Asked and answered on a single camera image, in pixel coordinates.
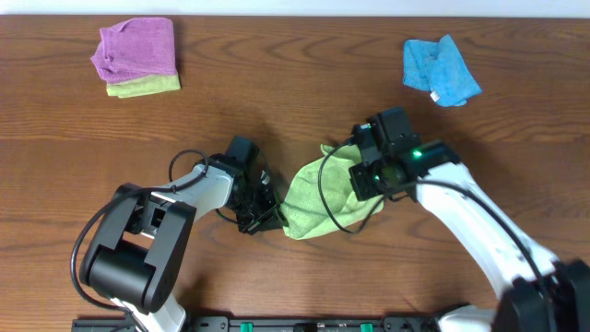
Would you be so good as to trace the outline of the green microfiber cloth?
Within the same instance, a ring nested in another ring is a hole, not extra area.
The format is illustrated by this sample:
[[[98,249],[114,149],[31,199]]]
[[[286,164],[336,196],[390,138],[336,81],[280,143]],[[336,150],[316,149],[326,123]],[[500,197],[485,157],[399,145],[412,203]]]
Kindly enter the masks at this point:
[[[359,201],[348,169],[361,162],[355,146],[340,149],[322,145],[322,158],[303,166],[292,179],[280,211],[286,218],[285,235],[306,240],[338,231],[382,211],[379,196]]]

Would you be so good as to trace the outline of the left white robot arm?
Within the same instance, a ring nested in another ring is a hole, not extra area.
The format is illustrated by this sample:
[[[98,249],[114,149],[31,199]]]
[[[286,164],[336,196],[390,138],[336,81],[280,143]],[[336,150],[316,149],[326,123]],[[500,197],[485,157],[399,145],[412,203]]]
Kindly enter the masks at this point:
[[[195,222],[227,208],[240,233],[284,222],[265,158],[255,143],[234,137],[220,154],[199,154],[191,171],[160,186],[123,184],[78,235],[69,262],[78,295],[124,313],[128,331],[194,331],[176,300],[178,278]]]

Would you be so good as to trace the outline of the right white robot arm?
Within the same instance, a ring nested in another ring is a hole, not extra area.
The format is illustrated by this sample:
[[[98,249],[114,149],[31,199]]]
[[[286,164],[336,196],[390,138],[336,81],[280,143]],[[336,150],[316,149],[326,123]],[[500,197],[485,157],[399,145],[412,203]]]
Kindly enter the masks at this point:
[[[357,199],[406,193],[466,248],[499,299],[494,310],[461,305],[440,314],[438,330],[588,330],[588,265],[580,259],[561,262],[522,231],[448,145],[421,141],[403,109],[354,125],[349,142],[361,156],[349,170]]]

